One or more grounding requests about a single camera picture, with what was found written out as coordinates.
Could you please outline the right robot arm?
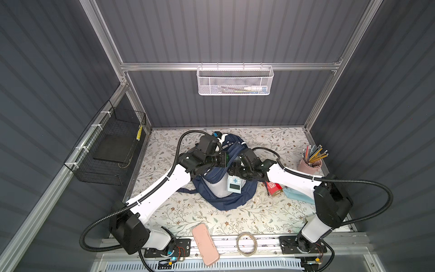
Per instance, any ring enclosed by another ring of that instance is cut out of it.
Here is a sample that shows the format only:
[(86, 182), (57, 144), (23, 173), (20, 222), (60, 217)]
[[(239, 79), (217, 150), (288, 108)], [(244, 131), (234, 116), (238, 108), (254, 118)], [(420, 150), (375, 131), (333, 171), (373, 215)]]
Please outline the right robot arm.
[(249, 148), (242, 150), (228, 166), (231, 176), (246, 181), (277, 183), (314, 201), (316, 213), (299, 232), (297, 239), (300, 243), (315, 244), (339, 228), (353, 206), (350, 197), (335, 185), (335, 180), (327, 181), (322, 176), (289, 169), (281, 163), (280, 158), (262, 161)]

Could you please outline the light blue calculator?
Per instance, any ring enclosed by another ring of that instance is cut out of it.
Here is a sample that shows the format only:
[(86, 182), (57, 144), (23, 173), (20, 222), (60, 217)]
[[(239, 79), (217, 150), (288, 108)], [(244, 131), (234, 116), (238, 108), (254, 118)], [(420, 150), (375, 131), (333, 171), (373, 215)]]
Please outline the light blue calculator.
[(241, 193), (242, 179), (237, 176), (228, 176), (227, 178), (227, 191), (231, 193)]

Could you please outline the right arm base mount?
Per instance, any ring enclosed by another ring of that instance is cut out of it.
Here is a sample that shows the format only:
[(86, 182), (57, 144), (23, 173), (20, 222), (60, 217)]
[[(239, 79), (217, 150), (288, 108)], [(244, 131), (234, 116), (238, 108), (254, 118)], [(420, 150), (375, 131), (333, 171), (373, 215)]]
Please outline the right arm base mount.
[(282, 253), (290, 254), (308, 254), (320, 253), (321, 255), (328, 252), (326, 244), (322, 240), (311, 243), (299, 235), (285, 235), (278, 237)]

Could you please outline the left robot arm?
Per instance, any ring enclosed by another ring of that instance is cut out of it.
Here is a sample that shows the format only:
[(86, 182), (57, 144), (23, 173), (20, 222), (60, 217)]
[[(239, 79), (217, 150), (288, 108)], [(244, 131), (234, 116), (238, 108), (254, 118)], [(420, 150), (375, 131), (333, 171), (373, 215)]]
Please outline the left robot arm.
[(175, 192), (207, 173), (213, 168), (225, 168), (229, 156), (223, 150), (226, 135), (215, 132), (204, 133), (199, 143), (185, 153), (176, 150), (171, 169), (158, 181), (126, 203), (118, 202), (114, 210), (125, 208), (126, 211), (110, 219), (109, 230), (119, 242), (121, 248), (129, 255), (143, 248), (162, 251), (172, 255), (176, 238), (167, 228), (153, 228), (147, 225), (152, 215)]

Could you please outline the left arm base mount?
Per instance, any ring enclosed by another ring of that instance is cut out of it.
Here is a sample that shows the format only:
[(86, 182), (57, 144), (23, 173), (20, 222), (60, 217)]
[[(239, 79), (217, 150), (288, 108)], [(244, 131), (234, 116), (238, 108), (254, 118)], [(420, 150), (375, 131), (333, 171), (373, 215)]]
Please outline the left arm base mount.
[(189, 257), (191, 250), (191, 239), (176, 239), (163, 250), (155, 248), (144, 248), (143, 255), (145, 258), (163, 258), (163, 257)]

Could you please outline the light blue pouch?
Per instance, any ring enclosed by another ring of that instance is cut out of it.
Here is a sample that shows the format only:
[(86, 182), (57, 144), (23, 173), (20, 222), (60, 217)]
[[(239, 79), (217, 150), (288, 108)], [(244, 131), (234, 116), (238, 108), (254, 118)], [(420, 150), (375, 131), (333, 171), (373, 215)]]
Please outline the light blue pouch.
[(284, 192), (284, 195), (289, 199), (293, 199), (296, 201), (301, 201), (301, 202), (305, 202), (305, 203), (314, 205), (314, 200), (312, 198), (310, 198), (309, 196), (307, 196), (307, 195), (305, 195), (297, 190), (285, 187), (285, 188), (283, 188), (283, 192)]

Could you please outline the navy blue student backpack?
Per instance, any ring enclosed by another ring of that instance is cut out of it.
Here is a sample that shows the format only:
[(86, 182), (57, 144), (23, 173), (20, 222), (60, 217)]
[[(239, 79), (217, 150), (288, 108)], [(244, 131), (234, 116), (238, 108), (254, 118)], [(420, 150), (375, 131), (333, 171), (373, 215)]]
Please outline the navy blue student backpack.
[[(228, 165), (235, 160), (236, 155), (238, 155), (242, 150), (249, 148), (239, 136), (234, 134), (222, 134), (221, 132), (216, 131), (214, 134), (203, 133), (202, 136), (203, 135), (211, 135), (219, 139), (223, 151), (228, 153)], [(178, 153), (177, 163), (181, 154), (183, 153)], [(206, 174), (196, 177), (191, 177), (189, 173), (194, 189), (180, 188), (177, 191), (185, 194), (199, 194), (208, 203), (220, 211), (233, 210), (246, 204), (248, 200), (253, 198), (257, 190), (258, 181), (242, 180), (240, 194), (228, 192), (228, 165), (225, 168), (215, 167)]]

